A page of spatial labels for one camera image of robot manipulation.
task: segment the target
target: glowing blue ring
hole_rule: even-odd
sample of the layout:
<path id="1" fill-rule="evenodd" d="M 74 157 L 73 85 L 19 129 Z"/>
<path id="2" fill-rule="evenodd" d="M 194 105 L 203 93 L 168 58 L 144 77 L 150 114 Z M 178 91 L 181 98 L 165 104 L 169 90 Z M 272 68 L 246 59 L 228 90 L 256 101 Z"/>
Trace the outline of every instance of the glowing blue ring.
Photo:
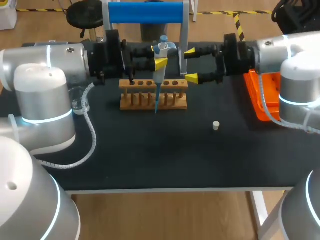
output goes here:
<path id="1" fill-rule="evenodd" d="M 309 195 L 309 181 L 310 181 L 310 177 L 311 177 L 311 174 L 313 173 L 314 171 L 310 172 L 307 180 L 306 180 L 306 184 L 305 184 L 305 195 L 306 195 L 306 201 L 308 203 L 308 206 L 309 206 L 309 209 L 310 209 L 310 212 L 314 218 L 314 220 L 316 221 L 316 223 L 319 225 L 320 227 L 320 219 L 318 218 L 317 214 L 316 214 L 316 211 L 314 209 L 314 207 L 312 206 L 312 203 L 311 203 L 311 199 L 310 199 L 310 195 Z"/>
<path id="2" fill-rule="evenodd" d="M 283 38 L 288 52 L 288 59 L 290 59 L 292 57 L 291 44 L 287 35 L 283 35 Z"/>
<path id="3" fill-rule="evenodd" d="M 57 117 L 54 117 L 54 118 L 50 118 L 50 119 L 28 120 L 28 119 L 22 118 L 22 120 L 25 121 L 26 123 L 29 123 L 29 124 L 45 124 L 45 123 L 51 123 L 51 122 L 55 122 L 55 121 L 64 119 L 64 118 L 68 117 L 71 113 L 72 113 L 72 109 L 70 109 L 70 111 L 68 111 L 66 114 L 63 114 L 61 116 L 57 116 Z"/>
<path id="4" fill-rule="evenodd" d="M 51 46 L 48 45 L 46 47 L 46 65 L 49 67 L 49 68 L 52 68 L 51 66 Z"/>
<path id="5" fill-rule="evenodd" d="M 54 179 L 53 176 L 50 175 L 50 177 L 52 177 L 52 179 L 53 179 L 53 181 L 55 183 L 56 189 L 57 189 L 58 204 L 57 204 L 57 207 L 56 207 L 56 211 L 55 211 L 55 215 L 53 217 L 53 220 L 52 220 L 49 228 L 47 229 L 47 231 L 45 232 L 45 234 L 43 235 L 43 237 L 40 240 L 45 240 L 49 236 L 51 230 L 54 228 L 54 225 L 56 224 L 56 221 L 58 219 L 58 215 L 59 215 L 59 212 L 60 212 L 60 207 L 61 207 L 61 194 L 60 194 L 59 185 L 58 185 L 57 181 Z"/>
<path id="6" fill-rule="evenodd" d="M 315 104 L 315 103 L 318 103 L 319 100 L 316 100 L 316 101 L 312 101 L 312 102 L 293 102 L 293 101 L 288 101 L 288 100 L 285 100 L 284 98 L 282 98 L 282 96 L 279 95 L 279 99 L 286 103 L 286 104 L 290 104 L 290 105 L 294 105 L 294 106 L 309 106 L 311 104 Z"/>

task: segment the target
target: pipette tip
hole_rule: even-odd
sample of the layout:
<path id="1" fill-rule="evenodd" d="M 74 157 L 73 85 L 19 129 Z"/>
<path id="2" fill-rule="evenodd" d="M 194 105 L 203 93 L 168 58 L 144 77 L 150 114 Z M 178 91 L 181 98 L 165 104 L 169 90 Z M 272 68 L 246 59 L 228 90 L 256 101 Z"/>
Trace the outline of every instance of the pipette tip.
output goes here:
<path id="1" fill-rule="evenodd" d="M 156 83 L 155 106 L 154 106 L 155 113 L 157 113 L 158 111 L 160 92 L 161 92 L 161 83 Z"/>

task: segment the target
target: wooden test tube rack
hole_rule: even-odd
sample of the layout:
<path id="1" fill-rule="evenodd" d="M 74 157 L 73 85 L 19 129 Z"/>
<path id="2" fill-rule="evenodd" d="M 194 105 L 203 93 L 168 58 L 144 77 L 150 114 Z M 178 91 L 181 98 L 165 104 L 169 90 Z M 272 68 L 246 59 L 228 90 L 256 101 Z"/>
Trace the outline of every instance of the wooden test tube rack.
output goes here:
<path id="1" fill-rule="evenodd" d="M 120 110 L 154 110 L 156 105 L 156 84 L 153 80 L 129 80 L 119 81 L 119 88 L 124 91 L 121 94 Z M 186 80 L 164 80 L 161 85 L 159 97 L 159 110 L 185 110 L 187 109 Z"/>

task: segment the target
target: metal frame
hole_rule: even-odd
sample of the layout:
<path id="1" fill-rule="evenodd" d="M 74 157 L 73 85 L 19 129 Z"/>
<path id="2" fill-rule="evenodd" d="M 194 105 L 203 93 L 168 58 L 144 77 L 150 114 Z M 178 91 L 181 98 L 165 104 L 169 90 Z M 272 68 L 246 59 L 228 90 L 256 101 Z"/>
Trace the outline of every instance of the metal frame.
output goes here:
<path id="1" fill-rule="evenodd" d="M 198 2 L 199 0 L 190 0 L 191 3 L 191 9 L 193 13 L 193 21 L 197 21 L 197 14 L 198 14 Z"/>
<path id="2" fill-rule="evenodd" d="M 104 30 L 113 30 L 114 26 L 110 23 L 109 17 L 109 2 L 110 0 L 101 0 L 102 2 L 102 15 Z M 181 23 L 180 30 L 180 43 L 179 43 L 179 64 L 180 64 L 180 75 L 187 74 L 187 60 L 184 58 L 183 53 L 188 51 L 188 34 L 189 34 L 189 14 L 190 14 L 190 3 L 188 0 L 183 1 L 183 21 Z"/>
<path id="3" fill-rule="evenodd" d="M 262 191 L 291 190 L 292 187 L 260 187 L 260 188 L 152 188 L 152 189 L 113 189 L 113 190 L 83 190 L 66 191 L 69 195 L 84 194 L 129 194 L 129 193 L 203 193 L 203 192 L 250 192 L 253 205 L 254 218 L 257 225 L 259 240 L 271 240 L 279 229 L 282 230 L 285 240 L 288 240 L 281 218 L 283 201 L 287 195 L 285 193 L 278 204 L 268 215 L 265 199 Z"/>

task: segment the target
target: black stool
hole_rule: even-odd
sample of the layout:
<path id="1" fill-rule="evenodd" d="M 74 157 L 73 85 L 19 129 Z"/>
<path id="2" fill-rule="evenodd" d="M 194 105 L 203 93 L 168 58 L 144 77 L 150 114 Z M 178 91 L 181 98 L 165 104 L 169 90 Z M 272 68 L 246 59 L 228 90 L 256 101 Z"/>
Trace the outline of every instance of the black stool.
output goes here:
<path id="1" fill-rule="evenodd" d="M 102 2 L 99 0 L 83 0 L 72 4 L 66 11 L 66 20 L 77 29 L 82 29 L 80 38 L 89 30 L 90 40 L 97 42 L 96 28 L 104 25 Z"/>

